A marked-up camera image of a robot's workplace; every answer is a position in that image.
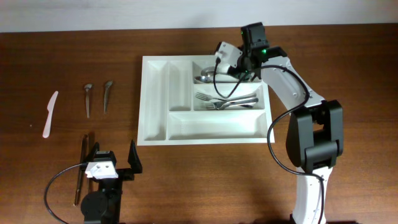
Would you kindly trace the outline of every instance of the cutlery tray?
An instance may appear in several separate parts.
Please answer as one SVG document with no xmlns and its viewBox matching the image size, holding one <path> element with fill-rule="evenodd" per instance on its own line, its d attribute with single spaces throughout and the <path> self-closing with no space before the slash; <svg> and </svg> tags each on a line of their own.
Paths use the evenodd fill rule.
<svg viewBox="0 0 398 224">
<path fill-rule="evenodd" d="M 231 96 L 256 92 L 259 102 L 251 109 L 232 106 L 206 110 L 203 104 L 209 102 L 195 98 L 198 92 L 220 98 L 212 83 L 193 81 L 204 68 L 214 67 L 215 60 L 214 55 L 142 58 L 137 145 L 267 142 L 272 118 L 268 86 L 264 82 L 241 83 Z M 227 95 L 235 85 L 217 83 L 217 89 Z"/>
</svg>

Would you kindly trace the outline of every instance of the wooden table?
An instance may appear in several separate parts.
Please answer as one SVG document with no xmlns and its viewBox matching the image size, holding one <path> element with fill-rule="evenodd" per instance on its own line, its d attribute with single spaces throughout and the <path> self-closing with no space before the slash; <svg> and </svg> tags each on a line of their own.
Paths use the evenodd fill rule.
<svg viewBox="0 0 398 224">
<path fill-rule="evenodd" d="M 328 220 L 398 221 L 398 25 L 268 27 L 296 71 L 344 108 L 345 148 L 328 184 Z M 43 203 L 47 182 L 78 163 L 83 134 L 127 167 L 137 138 L 143 55 L 212 54 L 221 40 L 241 44 L 238 28 L 0 34 L 0 222 L 55 223 Z M 103 85 L 113 80 L 108 114 Z M 86 118 L 83 85 L 93 83 Z M 51 135 L 47 103 L 58 90 Z M 285 108 L 271 92 L 272 117 Z M 288 119 L 275 127 L 285 164 Z M 296 177 L 265 144 L 145 146 L 144 173 L 123 187 L 126 223 L 252 223 L 288 219 Z M 54 182 L 49 204 L 70 223 L 77 170 Z"/>
</svg>

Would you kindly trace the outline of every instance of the wall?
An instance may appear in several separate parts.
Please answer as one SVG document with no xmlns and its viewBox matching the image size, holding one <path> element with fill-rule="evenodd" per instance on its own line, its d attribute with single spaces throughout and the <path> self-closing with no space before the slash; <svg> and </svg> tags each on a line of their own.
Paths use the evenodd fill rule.
<svg viewBox="0 0 398 224">
<path fill-rule="evenodd" d="M 0 32 L 398 22 L 398 0 L 0 0 Z"/>
</svg>

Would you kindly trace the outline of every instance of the white plastic knife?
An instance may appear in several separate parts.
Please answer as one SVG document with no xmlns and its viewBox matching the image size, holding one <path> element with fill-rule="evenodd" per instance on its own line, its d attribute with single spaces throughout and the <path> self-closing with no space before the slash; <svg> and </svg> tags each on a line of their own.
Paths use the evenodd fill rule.
<svg viewBox="0 0 398 224">
<path fill-rule="evenodd" d="M 54 110 L 54 104 L 55 100 L 57 99 L 57 96 L 58 96 L 58 91 L 55 91 L 54 94 L 51 96 L 49 105 L 47 105 L 47 110 L 49 111 L 49 115 L 47 116 L 47 121 L 45 122 L 43 138 L 48 138 L 50 136 L 52 111 Z"/>
</svg>

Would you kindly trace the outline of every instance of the silver fork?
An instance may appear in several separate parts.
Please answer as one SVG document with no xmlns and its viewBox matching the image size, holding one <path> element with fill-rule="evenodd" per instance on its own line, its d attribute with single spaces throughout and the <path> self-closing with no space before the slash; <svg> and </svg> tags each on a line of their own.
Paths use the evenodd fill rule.
<svg viewBox="0 0 398 224">
<path fill-rule="evenodd" d="M 205 107 L 208 110 L 223 110 L 229 106 L 241 106 L 241 105 L 254 105 L 259 101 L 258 98 L 250 98 L 243 100 L 228 100 L 219 101 L 215 103 L 205 103 Z"/>
<path fill-rule="evenodd" d="M 252 98 L 252 97 L 256 97 L 256 96 L 257 96 L 256 93 L 250 93 L 250 94 L 248 94 L 248 95 L 244 95 L 244 96 L 239 96 L 239 97 L 231 98 L 231 99 L 229 99 L 229 100 L 235 100 L 235 99 L 238 99 L 238 98 L 239 98 L 239 99 L 240 99 L 240 98 Z M 207 94 L 200 93 L 200 92 L 197 92 L 196 95 L 195 95 L 195 97 L 198 98 L 199 100 L 203 100 L 203 101 L 210 101 L 210 100 L 227 101 L 227 100 L 225 100 L 225 99 L 212 97 L 211 95 L 207 95 Z M 240 105 L 240 106 L 245 107 L 245 108 L 253 108 L 253 106 L 251 106 L 251 105 Z"/>
</svg>

